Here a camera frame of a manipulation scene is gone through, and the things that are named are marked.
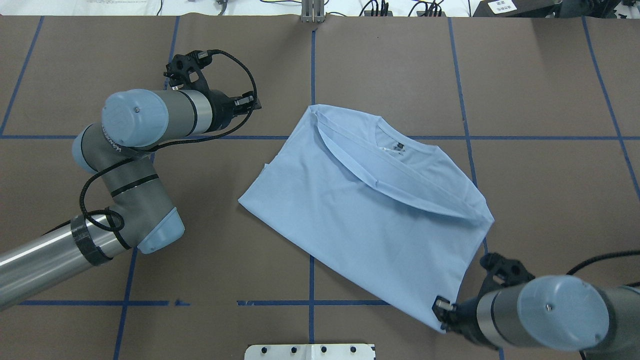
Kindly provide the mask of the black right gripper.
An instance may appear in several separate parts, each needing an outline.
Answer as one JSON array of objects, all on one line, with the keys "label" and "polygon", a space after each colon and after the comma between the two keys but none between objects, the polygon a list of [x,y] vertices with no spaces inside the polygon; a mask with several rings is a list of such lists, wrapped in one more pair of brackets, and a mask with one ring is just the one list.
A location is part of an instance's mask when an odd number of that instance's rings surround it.
[{"label": "black right gripper", "polygon": [[473,297],[460,303],[451,303],[443,296],[436,296],[432,312],[439,322],[446,322],[446,333],[460,335],[476,346],[496,348],[480,329],[477,319],[479,301],[478,297]]}]

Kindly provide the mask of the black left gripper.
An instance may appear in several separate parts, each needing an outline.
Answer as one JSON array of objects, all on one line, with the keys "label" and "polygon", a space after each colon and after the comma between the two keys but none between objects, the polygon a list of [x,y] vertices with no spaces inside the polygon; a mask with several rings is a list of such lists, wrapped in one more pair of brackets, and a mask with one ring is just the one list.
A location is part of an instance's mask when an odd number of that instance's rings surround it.
[{"label": "black left gripper", "polygon": [[208,92],[208,100],[212,110],[212,120],[207,129],[208,132],[226,129],[239,113],[249,113],[262,109],[260,100],[254,94],[227,96],[220,90],[211,89]]}]

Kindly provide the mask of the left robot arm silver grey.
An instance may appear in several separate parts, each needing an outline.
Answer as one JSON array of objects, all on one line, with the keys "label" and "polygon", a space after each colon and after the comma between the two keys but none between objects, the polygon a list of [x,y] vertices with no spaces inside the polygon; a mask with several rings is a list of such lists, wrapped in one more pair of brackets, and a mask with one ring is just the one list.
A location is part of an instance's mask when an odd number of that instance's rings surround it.
[{"label": "left robot arm silver grey", "polygon": [[261,105],[252,89],[227,96],[210,89],[130,89],[110,95],[101,121],[74,139],[71,153],[91,174],[78,196],[80,214],[1,255],[6,310],[130,249],[148,255],[180,239],[185,226],[151,161],[187,136],[224,131]]}]

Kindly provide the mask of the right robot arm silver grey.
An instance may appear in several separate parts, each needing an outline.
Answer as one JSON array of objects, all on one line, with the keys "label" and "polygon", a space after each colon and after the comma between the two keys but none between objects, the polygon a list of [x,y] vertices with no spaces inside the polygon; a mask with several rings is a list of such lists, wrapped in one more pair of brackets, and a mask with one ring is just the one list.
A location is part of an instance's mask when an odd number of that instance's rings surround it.
[{"label": "right robot arm silver grey", "polygon": [[573,275],[549,275],[490,287],[451,303],[437,296],[432,311],[447,333],[491,350],[546,348],[585,360],[640,357],[637,287],[598,287]]}]

